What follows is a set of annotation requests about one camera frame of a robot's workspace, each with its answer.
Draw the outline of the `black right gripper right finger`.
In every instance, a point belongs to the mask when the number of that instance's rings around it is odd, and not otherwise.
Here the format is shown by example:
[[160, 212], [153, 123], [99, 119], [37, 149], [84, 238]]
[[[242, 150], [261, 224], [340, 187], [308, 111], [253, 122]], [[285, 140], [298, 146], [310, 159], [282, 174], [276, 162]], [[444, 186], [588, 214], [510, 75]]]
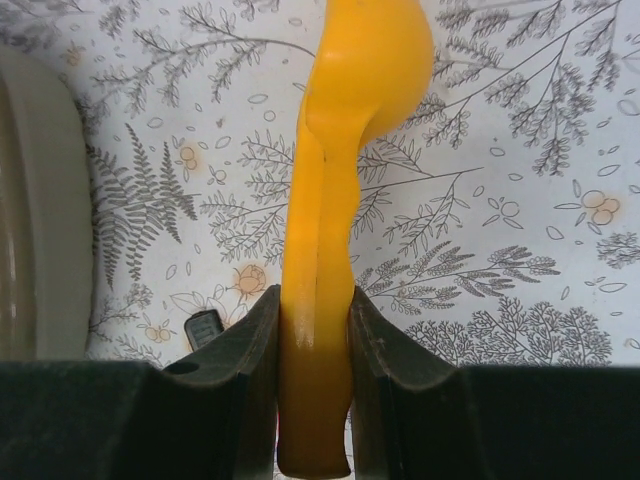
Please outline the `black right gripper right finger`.
[[456, 367], [362, 291], [348, 324], [359, 479], [635, 479], [632, 367]]

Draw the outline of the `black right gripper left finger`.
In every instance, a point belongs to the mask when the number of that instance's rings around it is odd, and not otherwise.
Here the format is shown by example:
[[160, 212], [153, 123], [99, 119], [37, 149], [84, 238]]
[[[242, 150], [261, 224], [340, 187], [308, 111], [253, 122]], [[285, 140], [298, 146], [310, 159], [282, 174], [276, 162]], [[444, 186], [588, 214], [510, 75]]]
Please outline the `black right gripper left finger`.
[[5, 479], [269, 479], [278, 286], [183, 359], [1, 366]]

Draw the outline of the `black T-shaped plastic piece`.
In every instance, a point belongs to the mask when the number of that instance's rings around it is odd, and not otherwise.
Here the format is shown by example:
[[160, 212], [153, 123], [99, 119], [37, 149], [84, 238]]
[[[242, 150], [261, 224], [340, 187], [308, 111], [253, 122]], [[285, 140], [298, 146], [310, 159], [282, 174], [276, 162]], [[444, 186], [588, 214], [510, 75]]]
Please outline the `black T-shaped plastic piece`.
[[184, 323], [184, 331], [192, 351], [196, 351], [224, 332], [216, 309], [197, 312]]

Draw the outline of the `yellow plastic litter scoop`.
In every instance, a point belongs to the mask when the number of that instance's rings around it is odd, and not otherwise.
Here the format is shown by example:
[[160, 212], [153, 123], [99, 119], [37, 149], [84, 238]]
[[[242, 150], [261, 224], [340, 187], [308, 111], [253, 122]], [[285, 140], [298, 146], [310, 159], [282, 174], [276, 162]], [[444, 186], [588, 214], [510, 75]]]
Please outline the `yellow plastic litter scoop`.
[[349, 232], [357, 161], [427, 91], [434, 42], [417, 1], [330, 1], [297, 122], [279, 316], [277, 463], [299, 479], [350, 472]]

